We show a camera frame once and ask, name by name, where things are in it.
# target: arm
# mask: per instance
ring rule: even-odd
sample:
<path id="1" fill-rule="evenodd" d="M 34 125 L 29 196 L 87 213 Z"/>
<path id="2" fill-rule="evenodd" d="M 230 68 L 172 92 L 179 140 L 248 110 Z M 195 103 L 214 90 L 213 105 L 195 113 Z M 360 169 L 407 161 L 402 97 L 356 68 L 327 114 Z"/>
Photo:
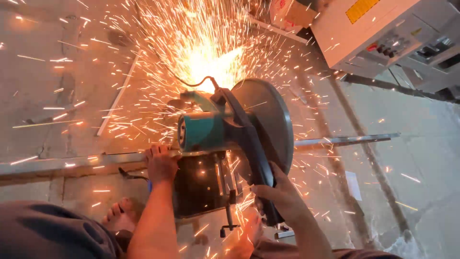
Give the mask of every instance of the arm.
<path id="1" fill-rule="evenodd" d="M 257 185 L 251 190 L 257 197 L 273 201 L 286 224 L 294 230 L 300 258 L 335 258 L 326 236 L 287 175 L 275 163 L 270 162 L 270 166 L 277 182 L 276 187 Z M 256 205 L 263 209 L 257 199 Z"/>
<path id="2" fill-rule="evenodd" d="M 145 151 L 152 192 L 129 243 L 128 258 L 179 258 L 173 212 L 173 181 L 180 157 L 166 146 Z"/>

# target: concrete floor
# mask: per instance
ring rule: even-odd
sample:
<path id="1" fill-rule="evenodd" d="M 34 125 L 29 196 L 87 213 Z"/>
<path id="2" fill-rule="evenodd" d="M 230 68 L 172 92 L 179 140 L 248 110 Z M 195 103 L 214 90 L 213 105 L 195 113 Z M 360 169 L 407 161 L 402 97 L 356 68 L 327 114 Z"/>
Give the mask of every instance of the concrete floor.
<path id="1" fill-rule="evenodd" d="M 0 162 L 33 155 L 60 158 L 102 152 L 136 152 L 158 140 L 158 134 L 139 133 L 137 129 L 129 129 L 128 136 L 123 138 L 114 139 L 116 132 L 105 132 L 101 137 L 95 137 L 102 123 L 101 117 L 105 115 L 105 112 L 99 111 L 109 109 L 118 93 L 110 86 L 123 83 L 125 77 L 122 74 L 126 74 L 131 66 L 127 57 L 134 56 L 129 48 L 121 47 L 118 52 L 90 41 L 95 36 L 107 41 L 102 24 L 91 22 L 82 29 L 84 20 L 78 17 L 99 19 L 106 11 L 105 4 L 98 2 L 88 10 L 77 1 L 65 4 L 60 1 L 36 2 L 14 8 L 11 5 L 0 6 L 4 24 L 0 38 L 5 43 L 0 50 L 0 91 L 3 93 L 0 103 L 4 107 L 0 111 L 3 132 L 0 135 L 0 143 L 3 144 Z M 38 23 L 16 19 L 17 15 Z M 68 19 L 69 23 L 60 22 L 58 18 Z M 91 47 L 81 50 L 57 41 L 76 46 L 90 44 Z M 330 75 L 330 71 L 316 47 L 291 39 L 286 40 L 284 47 L 290 47 L 292 55 L 297 55 L 283 63 L 289 68 L 287 74 L 270 79 L 270 82 L 278 88 L 289 108 L 296 139 L 362 133 L 402 134 L 391 141 L 336 147 L 333 151 L 339 157 L 337 159 L 326 158 L 330 156 L 327 150 L 298 150 L 294 154 L 289 177 L 300 186 L 300 193 L 317 215 L 316 219 L 333 248 L 372 245 L 404 258 L 456 258 L 460 252 L 454 243 L 459 232 L 455 215 L 460 209 L 455 202 L 459 195 L 458 177 L 455 175 L 460 163 L 457 159 L 460 155 L 460 137 L 457 134 L 460 128 L 459 107 L 379 88 L 342 83 L 333 77 L 322 79 Z M 65 64 L 64 70 L 54 68 L 61 63 L 48 62 L 63 57 L 73 60 L 71 65 Z M 376 79 L 410 87 L 410 82 L 397 67 L 392 68 L 392 72 L 396 79 L 389 71 Z M 145 91 L 141 88 L 145 85 L 143 80 L 135 80 L 135 77 L 130 84 L 119 103 L 124 110 L 116 114 L 135 119 L 137 117 L 129 114 L 137 109 L 134 104 L 143 98 Z M 53 91 L 59 88 L 64 88 L 64 91 L 55 94 Z M 164 97 L 166 93 L 157 94 Z M 85 105 L 69 113 L 67 120 L 81 119 L 83 125 L 12 128 L 42 114 L 44 106 L 66 105 L 81 100 L 86 101 Z M 149 127 L 161 128 L 152 123 Z M 331 173 L 325 175 L 326 171 L 321 166 Z M 345 171 L 356 174 L 362 200 L 351 201 L 348 188 L 343 189 L 346 186 Z M 388 190 L 386 187 L 391 191 L 390 197 L 385 192 Z M 93 192 L 102 189 L 110 192 Z M 113 169 L 87 172 L 82 177 L 56 174 L 0 180 L 0 201 L 49 201 L 95 220 L 100 220 L 111 204 L 124 196 L 135 198 L 139 204 L 145 203 L 148 197 L 145 181 L 123 180 Z M 211 255 L 218 253 L 221 257 L 238 238 L 231 234 L 222 242 L 219 229 L 224 222 L 224 211 L 183 222 L 178 227 L 178 243 L 180 247 L 187 245 L 188 248 L 181 252 L 182 257 L 204 257 L 209 247 Z M 203 232 L 204 237 L 195 244 L 197 239 L 193 235 L 196 228 L 208 223 L 210 225 Z M 266 236 L 273 237 L 273 233 L 273 229 L 265 229 Z M 284 241 L 295 242 L 293 238 Z"/>

